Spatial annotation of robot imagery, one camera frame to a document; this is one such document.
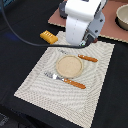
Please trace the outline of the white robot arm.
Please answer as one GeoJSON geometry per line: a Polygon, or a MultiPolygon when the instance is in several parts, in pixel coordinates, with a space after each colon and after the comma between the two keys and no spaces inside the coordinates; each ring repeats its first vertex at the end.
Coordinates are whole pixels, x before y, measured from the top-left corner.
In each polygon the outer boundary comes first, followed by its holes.
{"type": "Polygon", "coordinates": [[[105,23],[102,9],[108,0],[67,0],[65,5],[66,41],[73,48],[89,46],[105,23]]]}

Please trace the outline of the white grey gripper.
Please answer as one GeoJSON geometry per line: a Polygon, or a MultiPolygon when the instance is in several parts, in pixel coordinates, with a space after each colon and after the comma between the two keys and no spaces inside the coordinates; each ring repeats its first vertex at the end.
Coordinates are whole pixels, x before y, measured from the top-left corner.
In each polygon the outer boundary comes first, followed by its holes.
{"type": "Polygon", "coordinates": [[[84,40],[85,47],[89,46],[100,34],[105,22],[102,12],[95,15],[91,22],[68,16],[66,19],[66,41],[78,46],[84,40]]]}

